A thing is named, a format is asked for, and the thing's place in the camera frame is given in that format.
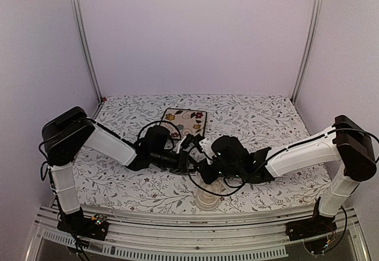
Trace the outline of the white lace sneaker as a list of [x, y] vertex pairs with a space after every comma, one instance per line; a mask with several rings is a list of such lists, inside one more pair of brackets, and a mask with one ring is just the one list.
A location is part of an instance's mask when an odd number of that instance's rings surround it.
[[[210, 185], [201, 182], [200, 187], [216, 194], [226, 193], [226, 186], [220, 180], [216, 180]], [[219, 206], [220, 197], [210, 194], [202, 189], [197, 189], [195, 204], [202, 211], [213, 211]]]

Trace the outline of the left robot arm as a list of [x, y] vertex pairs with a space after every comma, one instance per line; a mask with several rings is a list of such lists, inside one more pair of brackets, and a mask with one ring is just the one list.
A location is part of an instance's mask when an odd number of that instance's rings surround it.
[[48, 122], [42, 129], [43, 141], [38, 149], [48, 165], [53, 193], [66, 217], [65, 224], [76, 234], [88, 229], [88, 221], [78, 212], [81, 209], [73, 177], [73, 164], [83, 147], [95, 150], [132, 171], [150, 165], [184, 172], [188, 152], [179, 143], [166, 149], [170, 131], [162, 121], [144, 126], [134, 143], [121, 138], [102, 124], [89, 118], [81, 107], [74, 107]]

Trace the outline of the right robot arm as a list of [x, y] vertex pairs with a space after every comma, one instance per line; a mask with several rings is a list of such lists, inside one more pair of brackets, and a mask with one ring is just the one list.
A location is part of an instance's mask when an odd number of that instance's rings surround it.
[[240, 178], [244, 183], [260, 184], [310, 166], [338, 163], [337, 174], [319, 200], [317, 214], [306, 223], [306, 230], [318, 235], [359, 184], [376, 174], [373, 138], [345, 115], [335, 117], [333, 125], [309, 138], [253, 153], [237, 137], [221, 136], [214, 141], [204, 138], [200, 150], [207, 162], [200, 173], [208, 185], [217, 178]]

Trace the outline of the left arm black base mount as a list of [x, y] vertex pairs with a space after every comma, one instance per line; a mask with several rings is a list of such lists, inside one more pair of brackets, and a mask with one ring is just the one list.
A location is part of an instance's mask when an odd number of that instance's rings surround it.
[[104, 241], [108, 233], [107, 216], [85, 217], [82, 208], [73, 214], [61, 214], [57, 229], [79, 237]]

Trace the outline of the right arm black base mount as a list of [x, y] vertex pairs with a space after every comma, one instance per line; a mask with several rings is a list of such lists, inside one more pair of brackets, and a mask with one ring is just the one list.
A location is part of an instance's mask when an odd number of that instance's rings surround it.
[[285, 233], [290, 241], [331, 233], [337, 229], [335, 217], [325, 217], [320, 214], [320, 200], [321, 197], [317, 199], [310, 218], [286, 223]]

